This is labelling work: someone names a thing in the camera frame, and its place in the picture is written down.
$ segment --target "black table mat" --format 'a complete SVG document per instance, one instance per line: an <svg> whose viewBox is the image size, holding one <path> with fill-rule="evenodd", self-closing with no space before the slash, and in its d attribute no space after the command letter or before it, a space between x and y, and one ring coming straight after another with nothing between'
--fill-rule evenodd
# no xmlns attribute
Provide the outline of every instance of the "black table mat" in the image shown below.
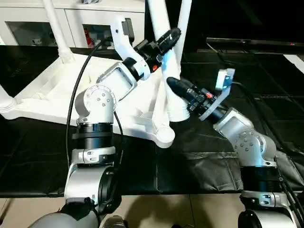
<svg viewBox="0 0 304 228"><path fill-rule="evenodd" d="M89 54L74 48L74 53ZM57 58L54 47L1 46L2 85L15 96ZM201 87L214 88L217 72L224 65L236 68L236 80L257 98L270 123L289 147L303 149L304 92L299 83L303 74L282 55L186 54L182 76ZM114 51L96 56L119 59ZM257 114L242 92L232 88L225 102L245 114L263 132ZM65 125L0 116L0 197L63 196L67 177ZM152 141L124 137L122 193L190 194L239 192L242 189L237 155L216 133L210 123L197 117L171 123L176 138L171 148L160 149ZM117 150L119 136L114 136ZM304 189L304 158L292 155L294 162L278 152L283 174L295 190Z"/></svg>

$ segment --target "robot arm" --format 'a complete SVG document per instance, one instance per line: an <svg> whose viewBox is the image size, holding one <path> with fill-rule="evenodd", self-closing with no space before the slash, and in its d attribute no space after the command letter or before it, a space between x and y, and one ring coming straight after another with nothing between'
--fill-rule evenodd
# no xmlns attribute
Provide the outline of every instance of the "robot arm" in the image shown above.
<svg viewBox="0 0 304 228"><path fill-rule="evenodd" d="M77 143L66 180L66 204L59 212L37 220L31 228L96 228L121 202L114 167L117 156L112 145L116 103L136 88L138 80L147 79L161 66L163 55L174 47L181 31L173 28L159 40L144 40L134 49L129 41L133 33L131 20L116 18L111 32L123 61L110 67L75 99L79 118L72 138Z"/></svg>
<svg viewBox="0 0 304 228"><path fill-rule="evenodd" d="M287 195L280 186L273 140L257 132L251 121L236 109L219 108L219 103L214 107L218 98L206 89L173 77L167 83L188 102L188 110L200 120L207 118L213 123L213 128L230 141L238 154L244 189L240 199L246 208L238 218L238 227L296 228Z"/></svg>

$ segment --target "white cabinet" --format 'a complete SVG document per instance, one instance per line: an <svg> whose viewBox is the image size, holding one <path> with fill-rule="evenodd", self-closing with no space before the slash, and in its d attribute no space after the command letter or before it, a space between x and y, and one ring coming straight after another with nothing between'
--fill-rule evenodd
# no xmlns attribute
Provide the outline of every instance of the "white cabinet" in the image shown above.
<svg viewBox="0 0 304 228"><path fill-rule="evenodd" d="M111 42L110 24L116 15L130 18L137 45L144 38L144 0L52 0L63 34L70 47ZM54 46L51 27L42 0L0 0L0 37L6 45Z"/></svg>
<svg viewBox="0 0 304 228"><path fill-rule="evenodd" d="M133 45L141 42L144 38L144 13L66 9L66 17L75 46L86 48L90 39L94 41L106 39L107 36L111 35L110 24L116 15L131 19L135 36Z"/></svg>
<svg viewBox="0 0 304 228"><path fill-rule="evenodd" d="M56 9L67 44L75 47L64 9ZM0 36L6 45L55 46L44 8L0 8Z"/></svg>

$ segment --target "tiled floor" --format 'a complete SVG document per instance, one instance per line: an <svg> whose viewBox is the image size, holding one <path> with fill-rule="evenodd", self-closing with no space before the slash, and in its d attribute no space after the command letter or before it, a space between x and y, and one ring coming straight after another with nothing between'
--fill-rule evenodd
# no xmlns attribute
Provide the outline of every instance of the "tiled floor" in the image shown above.
<svg viewBox="0 0 304 228"><path fill-rule="evenodd" d="M0 199L0 216L5 213L0 228L27 228L63 204L63 198ZM122 216L130 228L171 228L173 224L189 228L237 228L242 210L238 194L124 196L113 215Z"/></svg>

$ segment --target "dark background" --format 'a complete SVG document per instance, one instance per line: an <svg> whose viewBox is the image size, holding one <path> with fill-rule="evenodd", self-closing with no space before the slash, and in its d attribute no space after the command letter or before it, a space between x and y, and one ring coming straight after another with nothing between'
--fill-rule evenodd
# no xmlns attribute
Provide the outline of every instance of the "dark background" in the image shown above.
<svg viewBox="0 0 304 228"><path fill-rule="evenodd" d="M171 27L177 27L181 0L166 0ZM206 38L283 41L294 46L271 48L273 51L303 51L303 2L263 0L193 0L185 50L207 48ZM145 35L153 39L151 18L146 1ZM239 43L244 48L249 44Z"/></svg>

